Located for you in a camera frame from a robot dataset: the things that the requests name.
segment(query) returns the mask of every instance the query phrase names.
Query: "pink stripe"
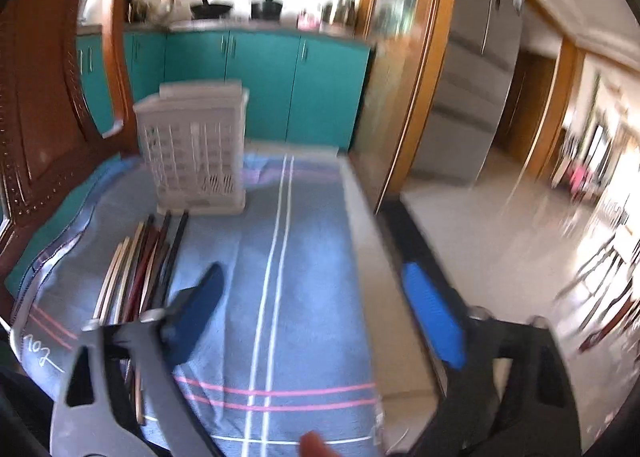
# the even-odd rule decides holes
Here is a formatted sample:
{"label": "pink stripe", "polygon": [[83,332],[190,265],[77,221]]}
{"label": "pink stripe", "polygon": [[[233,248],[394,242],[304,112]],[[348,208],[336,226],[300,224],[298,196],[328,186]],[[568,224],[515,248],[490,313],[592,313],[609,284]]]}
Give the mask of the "pink stripe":
{"label": "pink stripe", "polygon": [[49,334],[49,336],[51,336],[55,341],[57,341],[60,345],[62,345],[63,347],[66,347],[67,349],[71,350],[71,345],[69,345],[68,343],[66,343],[64,340],[61,340],[60,338],[58,338],[58,336],[56,334],[54,334],[52,331],[50,331],[46,326],[44,326],[40,320],[38,320],[33,314],[29,313],[29,316],[31,317],[31,319],[37,323],[40,327],[42,327],[43,331],[46,332],[47,334]]}
{"label": "pink stripe", "polygon": [[375,399],[360,399],[358,401],[345,401],[343,403],[328,403],[326,405],[295,405],[292,407],[260,407],[258,405],[238,405],[236,403],[227,403],[226,401],[215,401],[200,397],[199,395],[185,395],[185,399],[197,401],[199,403],[208,403],[214,407],[233,408],[234,410],[251,410],[260,412],[298,412],[298,411],[318,411],[318,410],[340,410],[341,408],[361,407],[363,405],[375,405]]}
{"label": "pink stripe", "polygon": [[50,317],[47,313],[45,313],[40,307],[38,307],[37,305],[33,306],[33,309],[35,309],[36,311],[38,311],[42,316],[44,316],[44,318],[46,318],[47,320],[49,320],[53,325],[55,325],[58,329],[60,329],[64,334],[66,334],[67,336],[69,336],[69,338],[73,338],[74,340],[78,339],[78,336],[76,336],[75,334],[73,334],[72,332],[69,332],[68,330],[66,330],[62,325],[60,325],[58,322],[56,322],[52,317]]}
{"label": "pink stripe", "polygon": [[221,385],[210,385],[203,381],[197,381],[196,379],[189,379],[188,377],[175,376],[176,381],[188,383],[190,385],[197,385],[203,389],[218,390],[219,392],[238,393],[241,395],[261,395],[270,397],[297,397],[300,395],[324,395],[326,393],[341,393],[341,392],[353,392],[355,390],[367,390],[375,388],[373,383],[365,383],[364,385],[350,385],[348,387],[335,387],[333,389],[312,389],[312,390],[275,390],[266,392],[265,390],[242,390],[242,389],[230,389],[229,387],[223,387]]}

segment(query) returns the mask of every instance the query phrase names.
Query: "kitchen counter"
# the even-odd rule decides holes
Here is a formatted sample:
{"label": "kitchen counter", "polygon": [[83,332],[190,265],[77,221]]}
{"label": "kitchen counter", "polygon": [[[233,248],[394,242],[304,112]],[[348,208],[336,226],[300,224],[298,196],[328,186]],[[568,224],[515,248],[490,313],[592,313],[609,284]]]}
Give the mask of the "kitchen counter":
{"label": "kitchen counter", "polygon": [[268,33],[295,34],[300,36],[326,37],[334,40],[343,40],[350,44],[362,44],[372,47],[373,43],[360,37],[354,37],[351,33],[335,28],[325,30],[299,30],[293,23],[270,22],[268,20],[228,20],[217,18],[212,20],[184,20],[169,25],[170,33],[188,33],[197,31],[262,31]]}
{"label": "kitchen counter", "polygon": [[[157,24],[147,24],[146,22],[138,22],[135,24],[125,24],[125,32],[136,33],[192,33],[197,31],[221,31],[221,30],[237,30],[237,31],[256,31],[267,33],[282,33],[297,36],[311,36],[313,38],[330,38],[332,40],[341,40],[350,44],[361,44],[366,47],[373,47],[372,40],[366,40],[361,37],[354,37],[350,33],[345,33],[339,28],[324,30],[299,30],[293,23],[286,24],[284,22],[269,22],[266,20],[183,20],[174,22],[169,26],[159,26]],[[88,34],[101,34],[102,25],[92,24],[89,26],[78,26],[78,36]]]}
{"label": "kitchen counter", "polygon": [[[137,33],[166,33],[168,28],[165,26],[158,26],[157,24],[147,24],[146,22],[136,22],[134,24],[125,24],[124,30],[135,31]],[[101,34],[101,24],[91,24],[88,26],[78,26],[77,36],[85,36],[87,34]]]}

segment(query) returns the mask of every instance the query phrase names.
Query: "white stripe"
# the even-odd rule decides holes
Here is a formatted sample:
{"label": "white stripe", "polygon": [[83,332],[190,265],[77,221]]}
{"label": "white stripe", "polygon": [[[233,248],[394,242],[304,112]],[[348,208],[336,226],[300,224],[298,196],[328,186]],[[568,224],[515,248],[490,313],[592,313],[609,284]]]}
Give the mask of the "white stripe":
{"label": "white stripe", "polygon": [[[280,315],[280,299],[282,297],[282,274],[284,272],[284,258],[287,253],[287,243],[289,241],[289,227],[291,225],[291,180],[293,179],[293,162],[295,156],[289,163],[289,188],[287,189],[287,215],[285,219],[284,238],[282,239],[282,249],[280,251],[280,263],[278,264],[278,278],[276,279],[276,298],[273,305],[273,318],[271,318],[271,335],[269,338],[269,356],[267,359],[267,382],[265,390],[271,392],[273,388],[273,355],[276,348],[276,335],[278,331],[278,316]],[[264,398],[264,406],[271,405],[271,396]],[[269,438],[269,412],[262,413],[262,446],[260,447],[260,457],[267,455],[267,439]]]}
{"label": "white stripe", "polygon": [[[273,227],[273,239],[271,240],[271,249],[269,250],[269,258],[267,259],[267,268],[264,272],[264,282],[262,283],[262,298],[260,299],[260,309],[258,311],[258,322],[255,326],[254,353],[251,358],[251,373],[249,374],[249,390],[255,390],[255,374],[258,368],[258,355],[260,354],[260,337],[262,336],[262,323],[264,322],[264,307],[267,302],[267,292],[269,290],[269,279],[271,277],[271,263],[273,262],[273,253],[276,249],[276,241],[278,239],[278,230],[280,229],[280,209],[282,208],[282,186],[284,183],[284,172],[287,165],[287,156],[282,160],[282,173],[280,174],[280,190],[278,192],[278,211],[276,212],[276,222]],[[250,395],[247,399],[247,406],[252,407],[255,402],[255,396]],[[242,443],[241,457],[249,455],[249,438],[251,437],[251,419],[252,411],[247,410],[244,418],[244,439]]]}
{"label": "white stripe", "polygon": [[[299,446],[300,443],[298,441],[263,441],[258,439],[243,439],[241,437],[224,437],[223,435],[214,435],[213,439],[218,439],[221,441],[232,441],[232,442],[249,442],[249,443],[260,443],[260,444],[279,444],[279,445],[288,445],[288,446]],[[340,439],[336,441],[324,441],[325,444],[348,444],[352,442],[362,442],[368,441],[372,439],[370,435],[366,437],[356,437],[355,439]]]}

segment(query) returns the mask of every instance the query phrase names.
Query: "laundry basket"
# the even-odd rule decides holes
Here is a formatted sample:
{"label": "laundry basket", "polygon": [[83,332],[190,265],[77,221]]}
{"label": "laundry basket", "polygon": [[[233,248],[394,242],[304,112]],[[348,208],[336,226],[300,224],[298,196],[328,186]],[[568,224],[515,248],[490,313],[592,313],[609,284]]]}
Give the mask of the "laundry basket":
{"label": "laundry basket", "polygon": [[248,91],[239,83],[166,84],[136,105],[138,137],[161,211],[244,209],[242,156]]}

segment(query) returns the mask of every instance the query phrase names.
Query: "carved wooden chair back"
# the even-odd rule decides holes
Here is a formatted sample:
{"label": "carved wooden chair back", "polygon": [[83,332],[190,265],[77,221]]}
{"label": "carved wooden chair back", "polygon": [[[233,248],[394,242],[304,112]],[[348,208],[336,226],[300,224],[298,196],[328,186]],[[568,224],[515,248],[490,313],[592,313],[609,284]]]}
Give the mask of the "carved wooden chair back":
{"label": "carved wooden chair back", "polygon": [[[103,56],[116,126],[100,135],[76,57],[79,0],[0,0],[0,281],[65,196],[103,161],[137,153],[122,44],[124,0],[104,0]],[[0,316],[14,299],[0,285]]]}

